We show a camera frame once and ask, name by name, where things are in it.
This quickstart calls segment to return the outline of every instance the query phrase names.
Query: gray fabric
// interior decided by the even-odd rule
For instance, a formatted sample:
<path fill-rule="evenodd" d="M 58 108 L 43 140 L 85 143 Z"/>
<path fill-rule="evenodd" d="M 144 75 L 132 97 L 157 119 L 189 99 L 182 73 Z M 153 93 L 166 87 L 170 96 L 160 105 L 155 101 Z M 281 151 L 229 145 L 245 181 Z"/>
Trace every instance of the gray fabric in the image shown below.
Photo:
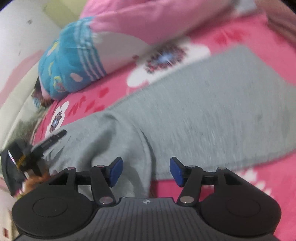
<path fill-rule="evenodd" d="M 296 148 L 296 88 L 244 46 L 193 63 L 65 126 L 52 169 L 87 170 L 124 159 L 117 196 L 147 195 L 171 179 L 170 157 L 214 171 L 281 157 Z"/>

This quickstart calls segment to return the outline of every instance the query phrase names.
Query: metal rivet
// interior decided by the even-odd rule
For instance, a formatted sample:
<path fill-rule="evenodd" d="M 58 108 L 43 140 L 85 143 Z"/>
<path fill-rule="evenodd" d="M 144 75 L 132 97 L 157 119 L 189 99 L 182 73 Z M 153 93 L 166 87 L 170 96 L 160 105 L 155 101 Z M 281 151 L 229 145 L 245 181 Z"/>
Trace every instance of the metal rivet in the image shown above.
<path fill-rule="evenodd" d="M 110 203 L 113 202 L 113 198 L 108 197 L 108 196 L 106 196 L 106 197 L 101 197 L 99 201 L 100 201 L 100 203 L 102 203 L 102 204 L 110 204 Z"/>
<path fill-rule="evenodd" d="M 180 201 L 182 203 L 192 203 L 194 201 L 194 198 L 191 196 L 183 196 L 180 198 Z"/>

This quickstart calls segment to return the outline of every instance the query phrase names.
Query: pink bedsheet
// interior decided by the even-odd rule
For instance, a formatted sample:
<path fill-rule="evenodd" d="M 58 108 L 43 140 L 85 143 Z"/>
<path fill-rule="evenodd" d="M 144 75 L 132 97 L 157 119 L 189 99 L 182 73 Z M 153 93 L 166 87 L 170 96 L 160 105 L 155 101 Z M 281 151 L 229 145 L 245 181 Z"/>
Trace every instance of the pink bedsheet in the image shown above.
<path fill-rule="evenodd" d="M 225 51 L 237 44 L 248 46 L 267 65 L 292 85 L 296 85 L 296 49 L 283 37 L 267 27 L 265 15 L 255 15 L 232 20 L 220 26 L 196 29 L 172 51 L 177 56 L 174 61 L 162 65 L 151 65 L 153 55 L 131 64 L 103 81 L 86 89 L 68 95 L 55 102 L 43 119 L 35 136 L 35 143 L 42 140 L 50 131 L 83 118 L 91 113 L 102 111 L 119 99 L 157 80 L 166 71 L 178 68 L 182 62 L 190 63 L 200 58 Z M 268 164 L 237 172 L 247 181 L 272 196 L 281 206 L 282 218 L 275 235 L 282 241 L 296 239 L 296 153 Z M 203 188 L 202 195 L 211 192 Z M 152 191 L 158 197 L 178 197 L 181 188 L 172 180 L 152 183 Z"/>

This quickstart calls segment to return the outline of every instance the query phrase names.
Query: circular pad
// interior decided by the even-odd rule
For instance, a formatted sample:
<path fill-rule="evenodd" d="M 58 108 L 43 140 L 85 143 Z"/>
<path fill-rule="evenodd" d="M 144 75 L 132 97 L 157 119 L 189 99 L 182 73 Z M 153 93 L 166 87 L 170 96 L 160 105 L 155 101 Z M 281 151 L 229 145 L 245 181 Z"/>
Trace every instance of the circular pad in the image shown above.
<path fill-rule="evenodd" d="M 227 192 L 209 195 L 201 203 L 201 215 L 214 229 L 235 237 L 273 233 L 281 217 L 275 200 L 266 194 Z"/>
<path fill-rule="evenodd" d="M 12 208 L 15 225 L 37 238 L 64 237 L 82 229 L 92 215 L 92 204 L 84 195 L 66 185 L 44 185 Z"/>

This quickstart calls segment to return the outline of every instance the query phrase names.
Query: red flower print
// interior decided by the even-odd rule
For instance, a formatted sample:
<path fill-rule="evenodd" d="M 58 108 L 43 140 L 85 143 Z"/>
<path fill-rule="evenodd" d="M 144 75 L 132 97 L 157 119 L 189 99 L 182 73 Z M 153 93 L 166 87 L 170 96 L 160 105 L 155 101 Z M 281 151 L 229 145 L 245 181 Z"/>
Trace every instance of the red flower print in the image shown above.
<path fill-rule="evenodd" d="M 79 100 L 79 108 L 81 108 L 82 103 L 85 101 L 86 101 L 86 97 L 83 95 Z"/>
<path fill-rule="evenodd" d="M 90 102 L 87 107 L 85 108 L 85 112 L 88 112 L 92 107 L 94 107 L 94 104 L 95 104 L 95 100 L 93 100 L 92 102 Z"/>
<path fill-rule="evenodd" d="M 94 108 L 93 113 L 98 112 L 98 111 L 102 111 L 105 109 L 104 105 L 100 105 Z"/>
<path fill-rule="evenodd" d="M 79 108 L 79 102 L 75 103 L 72 108 L 70 109 L 69 113 L 67 114 L 67 117 L 69 117 L 71 114 L 75 115 L 77 110 Z"/>
<path fill-rule="evenodd" d="M 109 92 L 109 88 L 108 87 L 105 87 L 104 89 L 101 89 L 98 96 L 99 98 L 103 98 L 106 94 L 108 94 Z"/>
<path fill-rule="evenodd" d="M 249 34 L 242 29 L 224 30 L 224 28 L 221 28 L 220 33 L 214 36 L 214 40 L 219 45 L 228 45 L 229 42 L 241 43 L 246 36 L 249 36 Z"/>

